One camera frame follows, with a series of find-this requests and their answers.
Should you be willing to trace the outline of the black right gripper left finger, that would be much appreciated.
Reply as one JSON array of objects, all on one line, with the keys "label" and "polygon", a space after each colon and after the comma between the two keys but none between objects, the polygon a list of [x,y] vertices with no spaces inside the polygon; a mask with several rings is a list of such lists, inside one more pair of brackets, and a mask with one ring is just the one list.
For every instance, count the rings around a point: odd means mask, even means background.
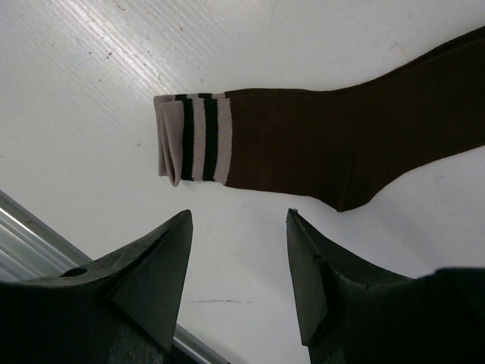
[{"label": "black right gripper left finger", "polygon": [[57,277],[1,285],[3,363],[183,363],[173,340],[192,245],[184,210]]}]

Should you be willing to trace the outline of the brown striped sock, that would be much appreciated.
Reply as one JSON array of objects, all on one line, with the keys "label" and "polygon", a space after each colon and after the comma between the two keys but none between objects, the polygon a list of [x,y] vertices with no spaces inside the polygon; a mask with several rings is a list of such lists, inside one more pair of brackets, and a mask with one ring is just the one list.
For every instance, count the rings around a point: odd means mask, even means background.
[{"label": "brown striped sock", "polygon": [[310,196],[338,212],[396,178],[484,145],[484,30],[333,91],[239,89],[154,98],[159,173]]}]

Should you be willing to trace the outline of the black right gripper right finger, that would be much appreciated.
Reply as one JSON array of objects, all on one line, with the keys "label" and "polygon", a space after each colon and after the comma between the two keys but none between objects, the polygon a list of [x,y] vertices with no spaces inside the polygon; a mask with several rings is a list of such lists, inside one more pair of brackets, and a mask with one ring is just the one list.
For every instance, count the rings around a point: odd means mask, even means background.
[{"label": "black right gripper right finger", "polygon": [[407,278],[326,238],[295,209],[287,252],[313,363],[482,363],[484,270]]}]

